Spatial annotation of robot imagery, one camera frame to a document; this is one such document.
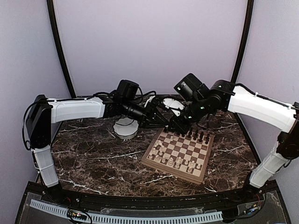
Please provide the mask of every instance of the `wire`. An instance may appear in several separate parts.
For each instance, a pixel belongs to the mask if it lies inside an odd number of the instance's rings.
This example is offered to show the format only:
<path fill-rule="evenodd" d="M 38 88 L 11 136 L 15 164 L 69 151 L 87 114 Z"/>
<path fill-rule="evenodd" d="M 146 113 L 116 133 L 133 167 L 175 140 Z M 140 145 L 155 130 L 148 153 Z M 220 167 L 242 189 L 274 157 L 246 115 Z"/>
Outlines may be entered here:
<path fill-rule="evenodd" d="M 96 92 L 95 94 L 93 94 L 92 96 L 88 97 L 87 99 L 91 99 L 93 97 L 97 97 L 99 95 L 108 95 L 108 92 Z"/>
<path fill-rule="evenodd" d="M 116 125 L 120 125 L 120 126 L 129 126 L 129 125 L 131 125 L 134 121 L 135 121 L 135 120 L 133 120 L 131 123 L 129 123 L 129 124 L 127 124 L 127 125 L 119 124 L 119 123 L 116 123 L 116 122 L 115 122 L 115 124 L 116 124 Z"/>
<path fill-rule="evenodd" d="M 42 186 L 43 186 L 43 191 L 45 192 L 46 196 L 55 204 L 58 204 L 59 206 L 63 206 L 63 207 L 67 207 L 68 209 L 72 209 L 72 210 L 75 210 L 75 211 L 80 211 L 82 212 L 83 214 L 87 215 L 88 218 L 90 219 L 90 224 L 93 224 L 93 220 L 92 220 L 92 217 L 85 211 L 82 211 L 78 208 L 74 208 L 74 207 L 71 207 L 71 206 L 67 206 L 65 204 L 61 204 L 61 203 L 58 203 L 58 202 L 55 202 L 48 194 L 47 192 L 47 189 L 46 189 L 46 186 L 45 186 L 45 183 L 43 182 L 43 178 L 41 176 L 41 183 L 42 183 Z"/>

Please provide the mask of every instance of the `chess piece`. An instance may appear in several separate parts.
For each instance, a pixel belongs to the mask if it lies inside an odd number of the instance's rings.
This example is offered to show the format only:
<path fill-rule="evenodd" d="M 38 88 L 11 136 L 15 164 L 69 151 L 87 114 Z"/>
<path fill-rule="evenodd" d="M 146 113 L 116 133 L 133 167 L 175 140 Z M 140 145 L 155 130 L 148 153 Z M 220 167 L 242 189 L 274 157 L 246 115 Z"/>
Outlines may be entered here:
<path fill-rule="evenodd" d="M 201 132 L 200 135 L 199 135 L 198 142 L 202 142 L 203 137 L 204 137 L 204 133 Z"/>
<path fill-rule="evenodd" d="M 159 161 L 159 155 L 155 156 L 155 161 Z"/>
<path fill-rule="evenodd" d="M 172 165 L 172 164 L 173 164 L 173 158 L 170 157 L 170 158 L 169 158 L 169 165 Z"/>
<path fill-rule="evenodd" d="M 207 134 L 207 135 L 206 135 L 206 142 L 205 142 L 205 143 L 206 143 L 206 144 L 209 143 L 209 140 L 210 140 L 210 134 Z"/>
<path fill-rule="evenodd" d="M 176 166 L 175 166 L 175 168 L 176 168 L 176 169 L 179 168 L 179 162 L 178 162 L 178 161 L 176 162 Z"/>
<path fill-rule="evenodd" d="M 196 140 L 198 137 L 198 129 L 196 129 L 195 133 L 194 133 L 194 137 L 193 137 L 193 140 Z"/>

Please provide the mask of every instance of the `black cable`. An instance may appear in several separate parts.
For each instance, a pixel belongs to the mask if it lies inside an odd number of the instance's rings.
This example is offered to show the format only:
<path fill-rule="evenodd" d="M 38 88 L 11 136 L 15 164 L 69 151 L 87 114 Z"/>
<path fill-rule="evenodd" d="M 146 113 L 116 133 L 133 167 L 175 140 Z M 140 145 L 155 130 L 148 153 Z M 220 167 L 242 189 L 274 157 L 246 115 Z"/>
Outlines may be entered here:
<path fill-rule="evenodd" d="M 144 96 L 144 95 L 143 95 L 143 92 L 142 92 L 140 86 L 138 86 L 138 89 L 139 89 L 140 94 L 141 94 L 141 99 L 140 99 L 139 103 L 141 103 L 141 102 L 143 101 L 143 96 Z"/>
<path fill-rule="evenodd" d="M 49 196 L 49 194 L 48 194 L 48 192 L 47 192 L 47 189 L 46 189 L 46 186 L 45 186 L 45 184 L 44 184 L 44 182 L 43 182 L 43 178 L 42 178 L 42 177 L 41 177 L 41 183 L 42 183 L 42 186 L 43 186 L 43 191 L 45 192 L 46 196 L 47 196 L 53 203 L 58 204 L 58 205 L 63 206 L 63 207 L 67 207 L 67 209 L 72 209 L 72 210 L 75 210 L 75 211 L 80 211 L 80 212 L 82 212 L 83 214 L 85 214 L 85 215 L 88 216 L 88 218 L 90 219 L 90 224 L 93 224 L 92 217 L 91 217 L 87 212 L 82 211 L 82 210 L 80 210 L 80 209 L 78 209 L 78 208 L 74 208 L 74 207 L 71 207 L 71 206 L 67 206 L 67 205 L 65 205 L 65 204 L 61 204 L 61 203 L 55 202 L 55 201 Z"/>
<path fill-rule="evenodd" d="M 145 97 L 145 96 L 147 96 L 147 95 L 150 95 L 151 93 L 153 93 L 155 96 L 157 95 L 156 91 L 149 91 L 149 92 L 143 94 L 142 96 L 133 99 L 133 101 L 138 100 L 138 99 L 141 99 L 141 98 L 143 98 L 143 97 Z"/>
<path fill-rule="evenodd" d="M 91 99 L 93 97 L 97 97 L 99 95 L 108 95 L 108 92 L 96 92 L 95 94 L 93 94 L 92 96 L 88 97 L 87 99 Z"/>

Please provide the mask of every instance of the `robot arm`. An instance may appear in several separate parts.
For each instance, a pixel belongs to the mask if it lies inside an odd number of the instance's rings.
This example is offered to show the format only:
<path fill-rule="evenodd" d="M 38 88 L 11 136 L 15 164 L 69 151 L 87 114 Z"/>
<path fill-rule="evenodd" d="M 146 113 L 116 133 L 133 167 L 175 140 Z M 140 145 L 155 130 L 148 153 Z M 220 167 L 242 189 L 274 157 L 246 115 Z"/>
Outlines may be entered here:
<path fill-rule="evenodd" d="M 175 87 L 192 103 L 174 118 L 173 125 L 183 132 L 193 122 L 216 110 L 241 113 L 267 122 L 282 132 L 278 142 L 263 162 L 251 173 L 244 185 L 245 193 L 254 193 L 290 160 L 299 157 L 298 103 L 285 104 L 253 93 L 242 84 L 217 81 L 208 89 L 193 74 L 187 75 Z"/>

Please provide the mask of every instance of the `black metal frame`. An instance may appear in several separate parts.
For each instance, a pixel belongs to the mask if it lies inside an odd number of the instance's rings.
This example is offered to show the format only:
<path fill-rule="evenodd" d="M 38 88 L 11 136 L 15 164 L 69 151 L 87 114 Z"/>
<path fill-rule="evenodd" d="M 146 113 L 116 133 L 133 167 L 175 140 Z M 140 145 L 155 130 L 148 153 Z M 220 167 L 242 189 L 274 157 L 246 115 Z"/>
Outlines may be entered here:
<path fill-rule="evenodd" d="M 71 199 L 72 207 L 79 210 L 101 211 L 103 208 L 124 209 L 124 210 L 171 210 L 171 209 L 187 209 L 204 207 L 207 210 L 226 211 L 236 209 L 241 202 L 230 202 L 223 200 L 228 196 L 238 194 L 241 189 L 230 190 L 219 193 L 178 196 L 178 197 L 122 197 L 122 196 L 105 196 L 88 193 L 81 193 L 70 190 L 63 190 L 65 195 Z M 285 218 L 288 224 L 291 224 L 289 214 L 286 210 L 284 200 L 281 196 L 279 187 L 275 180 L 267 182 L 266 191 L 277 191 L 279 200 L 283 207 Z M 52 202 L 46 194 L 44 194 L 43 185 L 28 182 L 26 190 L 23 194 L 21 204 L 17 213 L 15 224 L 18 224 L 21 218 L 23 206 L 26 201 L 27 193 L 31 192 L 42 196 L 42 200 Z"/>
<path fill-rule="evenodd" d="M 70 73 L 67 69 L 64 52 L 63 52 L 61 41 L 60 41 L 53 0 L 47 0 L 47 5 L 48 5 L 50 23 L 51 23 L 51 27 L 52 27 L 53 38 L 54 38 L 54 42 L 56 45 L 56 51 L 57 51 L 58 58 L 60 61 L 61 69 L 64 74 L 64 79 L 65 79 L 67 88 L 69 90 L 70 96 L 72 98 L 76 98 L 76 93 L 74 90 L 74 86 L 71 82 Z"/>
<path fill-rule="evenodd" d="M 247 38 L 248 38 L 248 34 L 249 34 L 249 28 L 250 28 L 251 17 L 252 17 L 252 12 L 253 12 L 253 3 L 254 3 L 254 0 L 248 0 L 248 2 L 247 2 L 247 9 L 246 9 L 246 15 L 245 15 L 245 21 L 244 21 L 244 27 L 243 27 L 243 33 L 242 33 L 242 37 L 241 37 L 240 47 L 239 47 L 239 51 L 238 51 L 237 60 L 235 62 L 234 72 L 233 72 L 232 78 L 230 80 L 232 83 L 236 83 L 238 75 L 239 75 L 239 71 L 241 68 L 241 64 L 242 64 L 242 60 L 243 60 L 243 56 L 244 56 L 244 52 L 245 52 L 245 48 L 246 48 Z"/>

